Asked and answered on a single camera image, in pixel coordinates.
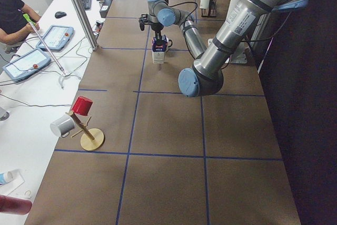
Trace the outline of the dark red bottle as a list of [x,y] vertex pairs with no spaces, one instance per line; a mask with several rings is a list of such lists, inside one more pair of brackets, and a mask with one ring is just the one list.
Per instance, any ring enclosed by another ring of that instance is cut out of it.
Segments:
[[1,195],[1,212],[7,214],[28,214],[31,210],[32,202],[19,198]]

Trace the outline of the seated person black shirt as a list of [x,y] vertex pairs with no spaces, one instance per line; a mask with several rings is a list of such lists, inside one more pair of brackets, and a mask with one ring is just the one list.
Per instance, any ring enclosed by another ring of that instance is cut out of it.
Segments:
[[1,0],[1,43],[13,45],[27,38],[34,29],[24,17],[27,14],[40,29],[40,16],[22,0]]

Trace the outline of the red metal cup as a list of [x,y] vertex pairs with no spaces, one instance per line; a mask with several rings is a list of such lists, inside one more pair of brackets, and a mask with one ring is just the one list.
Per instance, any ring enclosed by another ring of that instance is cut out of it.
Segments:
[[82,116],[88,116],[92,104],[93,101],[91,99],[79,96],[72,107],[72,111]]

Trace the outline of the aluminium frame post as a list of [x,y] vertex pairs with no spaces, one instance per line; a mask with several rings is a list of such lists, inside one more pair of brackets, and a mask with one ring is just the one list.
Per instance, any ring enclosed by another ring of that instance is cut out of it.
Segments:
[[90,43],[90,46],[92,48],[93,51],[96,51],[97,50],[97,40],[94,36],[94,33],[92,31],[92,27],[90,25],[90,22],[87,18],[87,15],[86,15],[86,12],[85,12],[85,9],[82,5],[82,2],[81,0],[71,0],[72,3],[73,3],[73,6],[75,8],[75,11],[77,13],[77,16],[79,18],[79,21],[81,23],[81,26],[84,30],[84,33]]

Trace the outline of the wooden mug tree stand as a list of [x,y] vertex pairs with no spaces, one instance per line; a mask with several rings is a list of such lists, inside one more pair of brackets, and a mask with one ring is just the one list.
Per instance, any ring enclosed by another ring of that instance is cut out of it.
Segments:
[[74,138],[78,134],[82,133],[81,147],[84,150],[93,151],[93,150],[96,150],[103,145],[103,142],[105,140],[105,136],[104,136],[104,133],[102,132],[102,130],[97,129],[97,128],[92,128],[92,129],[87,128],[88,123],[89,123],[90,119],[92,118],[91,116],[88,118],[86,123],[82,123],[73,111],[70,111],[67,114],[73,119],[73,121],[76,123],[76,125],[80,128],[80,130],[78,132],[71,135],[71,138]]

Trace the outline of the white smiley face mug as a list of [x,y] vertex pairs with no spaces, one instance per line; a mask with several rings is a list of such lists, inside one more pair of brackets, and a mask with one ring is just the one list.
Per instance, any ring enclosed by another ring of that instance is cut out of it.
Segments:
[[168,51],[173,45],[173,41],[171,39],[168,39],[166,44],[166,51]]

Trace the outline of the teach pendant tablet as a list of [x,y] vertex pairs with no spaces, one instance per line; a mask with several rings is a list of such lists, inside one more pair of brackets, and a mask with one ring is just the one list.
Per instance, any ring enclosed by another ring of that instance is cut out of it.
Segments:
[[52,25],[43,35],[43,40],[52,52],[60,52],[74,33],[71,26]]
[[4,72],[14,82],[25,80],[48,66],[51,58],[40,48],[36,48],[18,59],[6,64],[3,67]]

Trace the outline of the black computer mouse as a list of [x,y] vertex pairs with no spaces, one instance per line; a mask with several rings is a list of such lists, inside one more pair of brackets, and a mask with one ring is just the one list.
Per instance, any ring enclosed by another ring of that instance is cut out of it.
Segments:
[[62,18],[64,16],[66,16],[66,15],[67,14],[65,12],[58,11],[58,12],[55,13],[54,16],[55,16],[56,19],[59,19],[59,18]]

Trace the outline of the teach pendant tablet far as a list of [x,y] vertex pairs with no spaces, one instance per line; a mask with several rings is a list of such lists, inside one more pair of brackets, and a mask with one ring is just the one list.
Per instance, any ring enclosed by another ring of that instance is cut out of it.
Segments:
[[52,25],[43,35],[43,40],[52,52],[60,52],[74,33],[71,26]]

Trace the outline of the teach pendant tablet near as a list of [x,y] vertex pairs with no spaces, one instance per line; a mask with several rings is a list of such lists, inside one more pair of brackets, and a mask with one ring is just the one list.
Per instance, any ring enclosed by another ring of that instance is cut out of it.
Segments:
[[40,48],[36,48],[18,59],[6,64],[3,67],[4,72],[14,82],[25,80],[48,66],[51,58]]

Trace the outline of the blue Pascual milk carton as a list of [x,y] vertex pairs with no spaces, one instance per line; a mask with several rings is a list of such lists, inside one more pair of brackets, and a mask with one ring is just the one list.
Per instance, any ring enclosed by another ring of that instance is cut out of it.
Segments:
[[154,64],[163,64],[165,61],[165,53],[168,49],[168,38],[162,35],[161,38],[153,37],[152,39],[152,62]]

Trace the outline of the grey metal cup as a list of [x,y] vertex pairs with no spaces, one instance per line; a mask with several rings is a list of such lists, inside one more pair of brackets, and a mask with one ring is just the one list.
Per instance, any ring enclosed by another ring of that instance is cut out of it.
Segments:
[[75,122],[67,114],[64,114],[59,119],[50,124],[51,131],[57,137],[67,136],[70,130],[75,128]]

